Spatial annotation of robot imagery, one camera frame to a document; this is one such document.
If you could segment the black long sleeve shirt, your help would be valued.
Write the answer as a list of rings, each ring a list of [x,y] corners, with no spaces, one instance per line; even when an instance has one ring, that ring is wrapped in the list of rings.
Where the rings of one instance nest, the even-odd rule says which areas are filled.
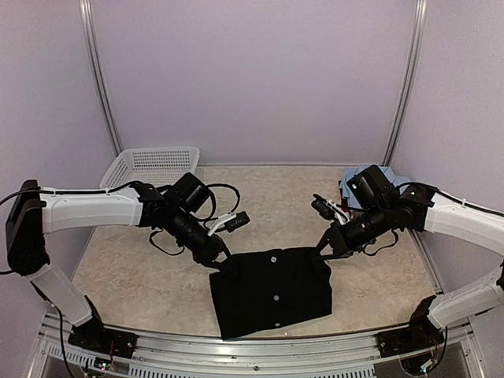
[[[313,247],[233,254],[237,276],[209,275],[222,339],[326,317],[332,313],[331,269]]]

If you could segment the light blue shirt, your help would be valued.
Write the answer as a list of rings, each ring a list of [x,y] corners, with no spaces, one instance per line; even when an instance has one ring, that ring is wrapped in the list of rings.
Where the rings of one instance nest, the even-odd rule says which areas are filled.
[[[410,178],[396,175],[389,166],[359,165],[357,168],[344,169],[343,182],[348,193],[349,208],[370,209],[384,185],[397,187],[410,182]]]

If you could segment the white perforated plastic basket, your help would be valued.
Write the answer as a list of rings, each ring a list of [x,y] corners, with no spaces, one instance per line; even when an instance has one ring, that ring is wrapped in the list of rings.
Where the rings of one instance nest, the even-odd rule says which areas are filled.
[[[160,187],[174,184],[185,173],[195,173],[200,149],[193,146],[135,148],[122,151],[101,179],[100,188],[115,188],[130,181]]]

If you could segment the red black plaid shirt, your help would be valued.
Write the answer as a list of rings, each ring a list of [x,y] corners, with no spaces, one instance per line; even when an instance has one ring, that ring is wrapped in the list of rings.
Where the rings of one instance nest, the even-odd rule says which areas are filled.
[[[343,211],[349,213],[350,208],[348,205],[348,193],[343,180],[339,181],[340,204]]]

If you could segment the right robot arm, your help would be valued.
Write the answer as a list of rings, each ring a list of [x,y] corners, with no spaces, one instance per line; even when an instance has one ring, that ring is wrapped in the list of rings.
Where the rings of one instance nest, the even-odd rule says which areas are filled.
[[[337,204],[315,195],[312,207],[330,228],[318,244],[332,248],[331,259],[365,252],[374,239],[386,232],[405,229],[431,232],[464,240],[497,255],[503,254],[503,214],[456,198],[425,183],[395,186],[377,165],[370,165],[347,182],[361,207],[358,216],[347,220]],[[429,341],[434,329],[503,304],[503,268],[443,295],[424,299],[410,318],[402,341],[418,350]]]

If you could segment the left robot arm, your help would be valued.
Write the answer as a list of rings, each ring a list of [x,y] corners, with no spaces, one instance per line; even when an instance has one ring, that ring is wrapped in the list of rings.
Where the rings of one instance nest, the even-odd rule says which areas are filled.
[[[26,276],[44,299],[51,302],[80,338],[93,350],[110,342],[110,333],[91,301],[79,293],[70,279],[51,262],[45,236],[74,228],[122,225],[168,232],[196,263],[220,269],[220,254],[229,255],[219,232],[233,232],[249,222],[244,212],[232,209],[206,218],[196,212],[206,201],[217,202],[213,185],[205,185],[186,173],[173,185],[155,187],[132,181],[115,188],[60,190],[40,187],[27,180],[8,195],[13,206],[6,220],[7,261],[11,272]]]

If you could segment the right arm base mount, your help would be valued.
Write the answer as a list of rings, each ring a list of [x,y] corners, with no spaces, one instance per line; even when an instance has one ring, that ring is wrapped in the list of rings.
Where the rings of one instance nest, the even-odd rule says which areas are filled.
[[[434,299],[434,295],[423,299],[414,310],[406,327],[379,332],[376,335],[382,358],[408,354],[445,342],[444,331],[441,331],[428,319],[428,307]]]

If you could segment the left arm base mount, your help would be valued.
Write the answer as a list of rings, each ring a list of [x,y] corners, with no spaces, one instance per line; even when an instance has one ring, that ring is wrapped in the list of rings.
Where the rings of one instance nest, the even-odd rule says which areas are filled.
[[[107,328],[94,304],[89,302],[91,319],[80,326],[72,326],[68,339],[70,345],[85,350],[107,354],[111,358],[131,359],[138,336],[133,332]]]

